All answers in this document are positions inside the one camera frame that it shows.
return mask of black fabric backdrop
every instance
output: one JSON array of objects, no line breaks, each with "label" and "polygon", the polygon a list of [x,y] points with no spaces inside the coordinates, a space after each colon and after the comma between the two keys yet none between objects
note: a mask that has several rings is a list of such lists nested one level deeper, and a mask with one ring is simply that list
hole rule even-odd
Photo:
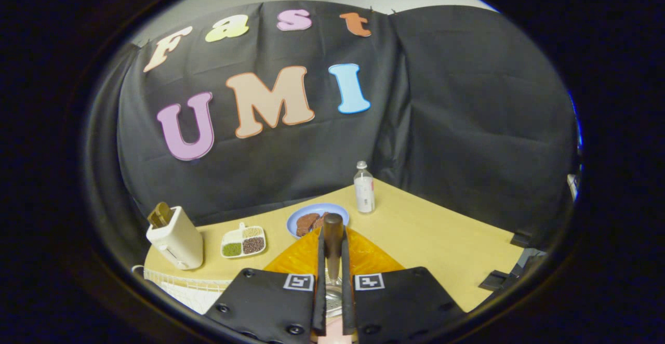
[{"label": "black fabric backdrop", "polygon": [[[313,25],[280,31],[283,10]],[[360,37],[339,15],[358,12]],[[211,26],[249,16],[242,36],[204,40]],[[156,42],[187,26],[168,59],[143,67]],[[334,64],[358,64],[371,108],[337,110]],[[226,79],[255,73],[268,88],[289,65],[307,68],[312,121],[235,136],[235,94]],[[198,138],[187,100],[209,91],[215,141],[200,160],[166,147],[157,112],[180,104],[183,138]],[[544,247],[570,206],[566,175],[577,143],[570,97],[546,57],[502,15],[431,6],[383,15],[355,6],[280,1],[228,8],[173,26],[141,47],[119,91],[118,153],[125,185],[147,215],[157,202],[183,206],[200,226],[287,206],[352,184],[367,160],[376,178],[461,214],[534,235]]]}]

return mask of bread slice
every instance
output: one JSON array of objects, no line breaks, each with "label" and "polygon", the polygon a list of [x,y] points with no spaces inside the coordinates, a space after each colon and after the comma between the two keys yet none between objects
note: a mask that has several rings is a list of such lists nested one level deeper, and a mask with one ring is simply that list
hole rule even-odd
[{"label": "bread slice", "polygon": [[297,230],[295,231],[296,236],[306,235],[311,229],[313,223],[320,218],[317,213],[305,214],[301,218],[298,218],[296,221]]},{"label": "bread slice", "polygon": [[325,213],[323,213],[322,216],[320,216],[316,221],[314,221],[314,223],[312,223],[312,230],[316,230],[317,228],[320,228],[321,226],[323,226],[323,219],[324,219],[328,214],[330,214],[330,213],[328,213],[328,212],[326,211]]}]

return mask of letter m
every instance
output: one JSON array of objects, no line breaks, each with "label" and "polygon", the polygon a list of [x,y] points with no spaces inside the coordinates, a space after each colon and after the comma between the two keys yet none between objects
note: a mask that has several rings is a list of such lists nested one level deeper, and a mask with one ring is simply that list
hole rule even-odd
[{"label": "letter m", "polygon": [[309,122],[314,112],[307,105],[304,93],[304,75],[307,69],[301,65],[284,67],[277,75],[275,86],[268,87],[252,72],[231,76],[226,86],[235,91],[240,126],[235,130],[238,138],[249,138],[263,131],[263,125],[254,118],[254,110],[272,128],[280,121],[282,104],[286,108],[282,122],[292,125]]}]

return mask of yellow table surface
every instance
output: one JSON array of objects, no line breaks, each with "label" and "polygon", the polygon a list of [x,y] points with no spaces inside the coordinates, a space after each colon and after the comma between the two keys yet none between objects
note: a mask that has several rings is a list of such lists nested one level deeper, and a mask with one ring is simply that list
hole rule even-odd
[{"label": "yellow table surface", "polygon": [[[243,219],[200,226],[204,238],[204,264],[195,270],[178,270],[154,247],[145,268],[174,277],[195,280],[232,280],[242,268],[263,269],[296,242],[286,228],[290,214],[301,207],[330,202],[349,212],[349,227],[367,237],[405,268],[424,266],[455,299],[463,311],[477,307],[490,294],[478,287],[493,270],[509,273],[523,249],[511,245],[513,233],[432,204],[375,179],[376,209],[361,214],[356,209],[353,185],[300,204]],[[221,256],[221,238],[227,231],[261,226],[266,250],[249,257]]]}]

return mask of white sectioned dish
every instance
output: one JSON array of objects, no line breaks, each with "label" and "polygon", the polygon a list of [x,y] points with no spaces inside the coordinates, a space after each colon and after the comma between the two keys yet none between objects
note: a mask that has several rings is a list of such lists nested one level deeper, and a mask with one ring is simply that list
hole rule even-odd
[{"label": "white sectioned dish", "polygon": [[[246,252],[245,250],[245,240],[248,239],[262,239],[263,240],[263,247],[261,249],[258,249],[254,252]],[[240,254],[237,254],[235,256],[226,256],[224,254],[224,247],[229,244],[239,244],[240,245]],[[254,254],[259,254],[260,252],[263,252],[265,250],[266,245],[268,243],[265,240],[265,231],[263,228],[259,226],[250,226],[250,227],[245,227],[245,223],[241,222],[240,227],[238,230],[233,230],[233,231],[228,231],[227,233],[224,234],[224,236],[221,238],[221,248],[219,252],[221,252],[221,256],[225,258],[238,258],[238,257],[245,257],[245,256],[252,256]]]}]

